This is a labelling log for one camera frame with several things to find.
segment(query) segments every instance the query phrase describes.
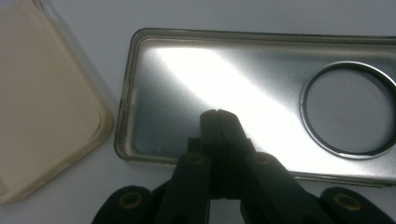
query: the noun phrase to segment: plastic case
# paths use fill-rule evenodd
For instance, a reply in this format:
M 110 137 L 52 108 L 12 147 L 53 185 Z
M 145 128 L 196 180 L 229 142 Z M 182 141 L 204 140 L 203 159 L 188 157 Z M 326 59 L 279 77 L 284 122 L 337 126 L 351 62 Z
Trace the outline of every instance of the plastic case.
M 41 2 L 0 7 L 0 204 L 103 143 L 112 116 Z

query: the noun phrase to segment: clamp jaw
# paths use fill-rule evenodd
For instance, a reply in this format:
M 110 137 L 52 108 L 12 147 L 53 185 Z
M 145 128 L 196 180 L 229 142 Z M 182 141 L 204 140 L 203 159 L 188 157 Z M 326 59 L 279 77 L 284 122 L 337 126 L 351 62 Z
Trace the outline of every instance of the clamp jaw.
M 201 138 L 189 139 L 171 180 L 150 192 L 114 192 L 92 224 L 205 224 L 210 199 L 241 200 L 246 223 L 395 223 L 358 193 L 307 193 L 272 155 L 256 152 L 238 117 L 224 110 L 201 115 Z

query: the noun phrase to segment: white surface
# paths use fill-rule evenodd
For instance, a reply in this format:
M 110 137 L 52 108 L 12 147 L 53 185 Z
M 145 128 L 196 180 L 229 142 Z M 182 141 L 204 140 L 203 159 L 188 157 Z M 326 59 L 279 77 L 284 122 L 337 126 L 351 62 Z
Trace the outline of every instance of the white surface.
M 396 35 L 396 2 L 388 1 L 133 1 L 52 0 L 48 6 L 88 73 L 106 98 L 114 119 L 129 41 L 144 27 L 316 35 Z M 91 223 L 116 189 L 154 189 L 173 168 L 121 161 L 114 134 L 93 153 L 20 203 L 0 207 L 0 223 Z M 314 194 L 329 184 L 304 182 Z M 396 220 L 396 188 L 351 189 Z M 243 223 L 237 202 L 211 204 L 211 223 Z

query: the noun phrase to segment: circular ring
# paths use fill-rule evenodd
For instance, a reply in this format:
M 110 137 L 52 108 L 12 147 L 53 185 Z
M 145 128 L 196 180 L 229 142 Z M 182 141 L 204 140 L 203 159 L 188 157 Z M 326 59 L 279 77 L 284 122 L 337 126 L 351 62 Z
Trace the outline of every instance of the circular ring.
M 349 211 L 359 211 L 361 210 L 361 203 L 358 200 L 352 198 L 351 196 L 343 193 L 335 194 L 332 199 L 341 207 Z
M 194 165 L 201 164 L 202 162 L 204 162 L 204 158 L 199 155 L 189 155 L 187 157 L 187 162 Z
M 266 165 L 266 164 L 271 163 L 271 157 L 269 157 L 267 155 L 258 154 L 254 158 L 254 161 L 259 163 L 259 164 Z
M 380 135 L 379 137 L 377 137 L 377 139 L 373 140 L 373 141 L 375 141 L 373 143 L 373 145 L 376 145 L 378 147 L 368 148 L 367 150 L 362 150 L 362 151 L 348 150 L 348 149 L 345 149 L 345 148 L 342 148 L 339 146 L 336 147 L 334 145 L 334 141 L 335 141 L 334 139 L 332 139 L 332 141 L 324 140 L 323 134 L 318 133 L 318 130 L 316 130 L 316 128 L 314 128 L 314 125 L 311 122 L 309 115 L 308 115 L 308 109 L 307 109 L 308 93 L 311 91 L 313 85 L 318 81 L 318 79 L 320 77 L 326 77 L 323 75 L 325 75 L 325 74 L 329 75 L 328 73 L 337 71 L 338 69 L 340 69 L 344 72 L 345 71 L 360 72 L 360 73 L 362 73 L 362 76 L 360 78 L 361 79 L 368 78 L 369 81 L 372 82 L 372 85 L 374 85 L 373 88 L 380 89 L 380 87 L 381 87 L 381 88 L 384 88 L 384 90 L 386 90 L 386 92 L 384 93 L 384 98 L 387 97 L 386 104 L 389 105 L 389 108 L 391 111 L 391 112 L 389 112 L 389 115 L 392 116 L 393 121 L 391 122 L 391 124 L 389 124 L 389 122 L 387 121 L 387 125 L 389 125 L 389 126 L 384 128 L 383 130 L 381 130 L 384 134 Z M 388 150 L 389 148 L 391 148 L 396 143 L 396 132 L 394 131 L 396 129 L 396 116 L 394 116 L 394 114 L 395 114 L 394 112 L 396 111 L 396 104 L 394 101 L 394 99 L 396 99 L 396 87 L 395 86 L 396 85 L 395 85 L 394 81 L 390 77 L 388 77 L 385 73 L 381 72 L 380 70 L 378 70 L 370 65 L 367 65 L 364 63 L 356 63 L 356 62 L 332 63 L 332 64 L 324 67 L 323 69 L 321 69 L 315 75 L 313 75 L 304 86 L 302 96 L 301 96 L 301 101 L 300 101 L 300 114 L 301 114 L 301 118 L 302 118 L 303 124 L 305 126 L 305 129 L 321 147 L 327 149 L 331 153 L 336 154 L 338 156 L 342 156 L 342 157 L 346 157 L 346 158 L 350 158 L 350 159 L 370 159 L 373 156 L 379 155 L 379 154 L 385 152 L 386 150 Z M 339 97 L 339 98 L 335 98 L 335 99 L 343 100 L 341 96 L 338 95 L 337 97 Z M 353 132 L 349 132 L 348 134 L 350 134 L 351 136 L 357 136 L 357 135 L 353 135 L 353 134 L 355 134 Z M 343 140 L 346 141 L 348 144 L 354 144 L 355 142 L 359 143 L 357 141 L 352 140 L 352 138 L 348 139 L 347 137 L 345 137 L 345 139 L 343 139 Z
M 133 209 L 143 202 L 143 195 L 140 192 L 132 191 L 125 193 L 119 199 L 119 206 L 123 209 Z

